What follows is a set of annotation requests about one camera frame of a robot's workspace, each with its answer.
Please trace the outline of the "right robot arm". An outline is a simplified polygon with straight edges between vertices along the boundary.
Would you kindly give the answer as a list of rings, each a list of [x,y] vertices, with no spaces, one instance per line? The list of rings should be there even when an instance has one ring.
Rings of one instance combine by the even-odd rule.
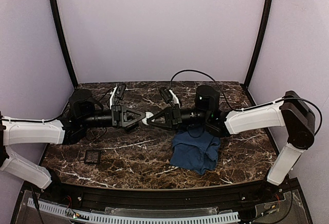
[[[266,181],[276,186],[284,181],[302,153],[314,144],[319,131],[315,127],[315,114],[308,106],[310,102],[294,91],[269,103],[229,111],[219,109],[220,93],[209,85],[197,87],[193,108],[181,108],[171,89],[162,87],[160,95],[169,106],[146,117],[145,121],[165,130],[201,123],[211,135],[224,138],[254,129],[285,127],[287,142],[266,176]]]

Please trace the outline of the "blue garment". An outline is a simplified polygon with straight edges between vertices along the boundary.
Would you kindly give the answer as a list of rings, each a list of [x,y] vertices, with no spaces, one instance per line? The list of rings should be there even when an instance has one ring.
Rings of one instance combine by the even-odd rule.
[[[220,138],[201,127],[180,131],[172,139],[170,165],[203,175],[206,171],[215,170],[220,145]]]

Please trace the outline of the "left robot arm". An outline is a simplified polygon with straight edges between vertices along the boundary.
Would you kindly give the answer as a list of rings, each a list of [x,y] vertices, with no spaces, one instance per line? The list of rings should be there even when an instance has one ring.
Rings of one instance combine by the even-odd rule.
[[[145,118],[145,113],[111,103],[105,109],[88,89],[78,89],[68,100],[67,117],[50,120],[24,120],[1,116],[1,171],[47,189],[55,173],[16,153],[15,144],[47,143],[71,145],[86,136],[89,128],[130,130]]]

